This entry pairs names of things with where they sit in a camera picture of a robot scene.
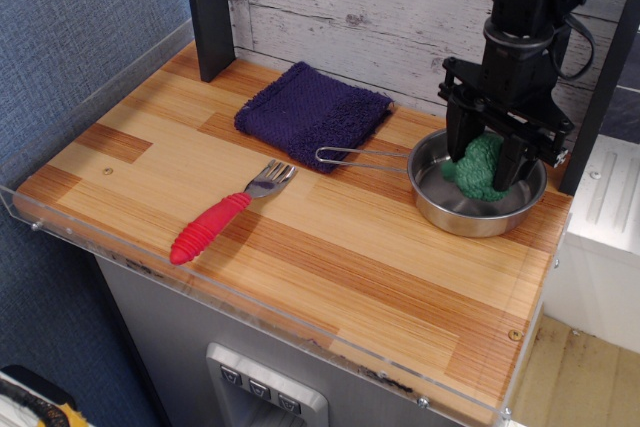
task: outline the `white appliance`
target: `white appliance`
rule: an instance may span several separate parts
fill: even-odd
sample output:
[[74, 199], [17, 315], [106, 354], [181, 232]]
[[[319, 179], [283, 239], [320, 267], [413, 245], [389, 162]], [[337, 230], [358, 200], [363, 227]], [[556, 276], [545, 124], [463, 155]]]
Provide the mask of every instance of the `white appliance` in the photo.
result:
[[600, 135], [543, 292], [545, 314], [640, 353], [640, 145]]

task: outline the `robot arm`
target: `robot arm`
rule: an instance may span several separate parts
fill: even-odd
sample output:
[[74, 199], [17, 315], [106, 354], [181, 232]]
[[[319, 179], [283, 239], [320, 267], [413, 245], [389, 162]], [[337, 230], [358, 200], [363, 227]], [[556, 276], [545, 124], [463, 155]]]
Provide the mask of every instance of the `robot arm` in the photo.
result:
[[[447, 101], [447, 142], [454, 161], [486, 127], [504, 138], [494, 188], [506, 190], [526, 178], [535, 161], [556, 167], [573, 124], [551, 97], [558, 77], [573, 80], [589, 68], [594, 42], [571, 11], [585, 0], [493, 0], [484, 25], [482, 64], [444, 61], [439, 95]], [[571, 30], [591, 43], [581, 71], [561, 71]]]

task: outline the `black cable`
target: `black cable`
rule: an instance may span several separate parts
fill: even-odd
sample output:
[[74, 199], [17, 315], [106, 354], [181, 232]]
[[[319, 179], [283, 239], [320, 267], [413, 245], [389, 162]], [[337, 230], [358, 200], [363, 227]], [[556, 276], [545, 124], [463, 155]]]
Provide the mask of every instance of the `black cable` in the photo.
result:
[[596, 41], [593, 38], [593, 35], [591, 35], [591, 32], [589, 32], [589, 29], [587, 29], [585, 25], [582, 22], [580, 22], [578, 19], [576, 19], [573, 15], [568, 14], [565, 17], [565, 22], [572, 29], [578, 32], [582, 37], [587, 39], [587, 41], [589, 42], [589, 45], [591, 46], [591, 55], [589, 56], [589, 60], [582, 67], [582, 69], [580, 69], [580, 71], [574, 75], [567, 75], [564, 72], [562, 72], [555, 56], [553, 54], [550, 55], [551, 63], [553, 64], [553, 69], [556, 71], [556, 74], [558, 74], [558, 77], [567, 81], [573, 81], [582, 77], [587, 72], [587, 70], [589, 70], [589, 68], [591, 67], [591, 64], [593, 64], [593, 58], [595, 57], [595, 54], [596, 54]]

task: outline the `fork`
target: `fork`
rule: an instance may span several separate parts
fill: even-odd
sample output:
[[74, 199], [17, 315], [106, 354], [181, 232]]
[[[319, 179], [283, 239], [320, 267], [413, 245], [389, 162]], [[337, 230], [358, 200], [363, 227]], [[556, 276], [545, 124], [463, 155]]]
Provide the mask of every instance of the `fork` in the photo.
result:
[[246, 209], [252, 199], [280, 192], [291, 181], [297, 170], [292, 165], [271, 162], [244, 189], [231, 194], [187, 225], [171, 246], [169, 260], [181, 265], [195, 259], [215, 240], [233, 218]]

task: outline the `wooden floor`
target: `wooden floor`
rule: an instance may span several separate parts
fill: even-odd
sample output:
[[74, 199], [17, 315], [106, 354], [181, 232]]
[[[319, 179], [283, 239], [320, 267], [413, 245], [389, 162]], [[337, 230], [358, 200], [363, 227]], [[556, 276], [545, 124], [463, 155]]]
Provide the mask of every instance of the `wooden floor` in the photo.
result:
[[513, 405], [526, 427], [640, 426], [640, 354], [545, 316]]

